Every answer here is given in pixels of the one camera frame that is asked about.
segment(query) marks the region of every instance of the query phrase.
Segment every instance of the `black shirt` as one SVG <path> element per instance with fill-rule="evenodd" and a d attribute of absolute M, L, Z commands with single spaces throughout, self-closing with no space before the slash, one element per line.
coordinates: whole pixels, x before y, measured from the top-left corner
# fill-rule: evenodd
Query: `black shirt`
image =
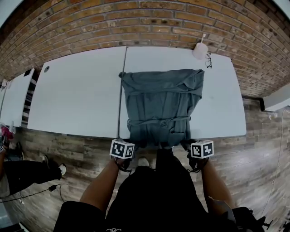
<path fill-rule="evenodd" d="M 120 186 L 106 218 L 105 213 L 92 205 L 66 202 L 62 205 L 54 231 L 237 230 L 237 225 L 226 215 L 215 217 L 208 214 L 196 195 L 189 173 L 177 172 L 172 176 L 160 176 L 150 168 L 139 167 Z M 247 208 L 234 209 L 233 212 L 239 224 L 254 219 Z"/>

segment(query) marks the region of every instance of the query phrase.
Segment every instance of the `cord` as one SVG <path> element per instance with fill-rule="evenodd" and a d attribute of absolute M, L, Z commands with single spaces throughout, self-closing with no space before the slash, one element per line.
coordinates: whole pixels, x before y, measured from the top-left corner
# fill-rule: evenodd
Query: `cord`
<path fill-rule="evenodd" d="M 127 163 L 128 166 L 125 165 L 125 167 L 122 167 L 122 166 L 119 165 L 118 162 L 117 162 L 117 160 L 118 160 L 119 158 L 116 158 L 115 156 L 112 156 L 111 159 L 112 159 L 113 157 L 114 157 L 114 160 L 115 160 L 115 164 L 118 166 L 119 170 L 121 170 L 121 171 L 123 171 L 123 172 L 129 172 L 129 176 L 130 176 L 130 175 L 131 175 L 131 172 L 133 171 L 133 170 L 127 170 L 127 168 L 128 168 L 128 166 L 129 166 L 130 163 Z"/>
<path fill-rule="evenodd" d="M 268 204 L 268 202 L 269 202 L 269 200 L 270 200 L 270 197 L 271 197 L 271 195 L 272 195 L 272 191 L 273 191 L 273 189 L 274 189 L 274 183 L 275 183 L 275 181 L 276 181 L 276 179 L 277 179 L 277 175 L 278 175 L 278 167 L 279 167 L 280 154 L 281 154 L 281 148 L 282 148 L 282 140 L 283 140 L 283 115 L 284 115 L 284 112 L 285 112 L 285 111 L 287 111 L 288 113 L 290 113 L 290 112 L 289 112 L 288 110 L 286 110 L 286 109 L 284 109 L 283 112 L 282 112 L 282 119 L 281 119 L 281 142 L 280 142 L 280 150 L 279 150 L 279 156 L 278 156 L 277 170 L 276 170 L 275 179 L 274 179 L 274 182 L 273 182 L 273 185 L 272 185 L 272 189 L 271 189 L 271 192 L 270 192 L 269 198 L 268 198 L 268 200 L 267 200 L 267 202 L 266 202 L 266 205 L 265 205 L 265 207 L 264 207 L 264 209 L 263 209 L 262 215 L 264 214 L 264 211 L 265 211 L 265 209 L 266 209 L 266 206 L 267 206 L 267 204 Z"/>
<path fill-rule="evenodd" d="M 10 202 L 10 201 L 16 201 L 16 200 L 19 200 L 19 199 L 23 199 L 23 198 L 31 197 L 31 196 L 33 196 L 33 195 L 36 195 L 36 194 L 39 194 L 39 193 L 43 193 L 43 192 L 45 192 L 45 191 L 47 191 L 47 190 L 49 190 L 50 192 L 52 192 L 52 191 L 54 191 L 54 190 L 56 189 L 56 187 L 59 186 L 59 185 L 62 185 L 62 184 L 52 185 L 52 186 L 50 186 L 48 189 L 43 190 L 43 191 L 41 191 L 41 192 L 34 193 L 34 194 L 32 194 L 32 195 L 28 195 L 28 196 L 21 197 L 21 198 L 12 199 L 12 200 L 9 200 L 9 201 L 2 201 L 2 202 L 0 202 L 0 203 Z"/>
<path fill-rule="evenodd" d="M 62 197 L 62 185 L 60 185 L 60 187 L 59 187 L 59 194 L 60 194 L 60 198 L 63 200 L 63 203 L 65 203 L 65 201 Z"/>
<path fill-rule="evenodd" d="M 193 170 L 189 170 L 189 169 L 187 169 L 187 171 L 189 171 L 189 173 L 191 173 L 191 172 L 199 173 L 199 171 L 200 171 L 201 169 L 203 169 L 204 166 L 208 163 L 208 160 L 209 160 L 209 158 L 207 158 L 207 160 L 204 162 L 204 164 L 203 164 L 203 166 L 202 166 L 201 168 L 197 169 L 197 167 L 196 167 L 196 168 L 194 168 Z"/>

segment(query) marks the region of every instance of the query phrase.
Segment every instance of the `marker cube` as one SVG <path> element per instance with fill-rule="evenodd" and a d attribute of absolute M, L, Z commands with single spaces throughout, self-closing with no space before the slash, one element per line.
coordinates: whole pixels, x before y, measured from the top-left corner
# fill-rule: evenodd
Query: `marker cube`
<path fill-rule="evenodd" d="M 110 155 L 121 159 L 130 159 L 133 157 L 134 146 L 133 143 L 114 139 L 112 140 Z"/>
<path fill-rule="evenodd" d="M 191 144 L 191 157 L 207 158 L 213 155 L 213 141 L 204 140 Z"/>

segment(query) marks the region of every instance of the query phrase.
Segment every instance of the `white wall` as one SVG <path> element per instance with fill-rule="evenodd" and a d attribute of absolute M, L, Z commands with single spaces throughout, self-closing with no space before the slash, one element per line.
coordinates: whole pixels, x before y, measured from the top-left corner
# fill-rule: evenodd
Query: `white wall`
<path fill-rule="evenodd" d="M 23 0 L 0 0 L 0 27 Z"/>
<path fill-rule="evenodd" d="M 290 105 L 290 84 L 264 97 L 265 110 L 276 111 Z"/>
<path fill-rule="evenodd" d="M 277 6 L 281 8 L 282 11 L 284 11 L 285 15 L 288 16 L 290 19 L 290 1 L 289 0 L 273 0 Z"/>

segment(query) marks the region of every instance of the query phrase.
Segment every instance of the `brick wall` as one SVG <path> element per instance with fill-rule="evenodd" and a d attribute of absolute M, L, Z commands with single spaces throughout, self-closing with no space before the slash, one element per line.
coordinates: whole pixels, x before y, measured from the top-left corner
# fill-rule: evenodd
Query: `brick wall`
<path fill-rule="evenodd" d="M 193 48 L 203 33 L 232 58 L 242 94 L 290 82 L 290 23 L 270 0 L 24 0 L 0 30 L 0 77 L 91 49 Z"/>

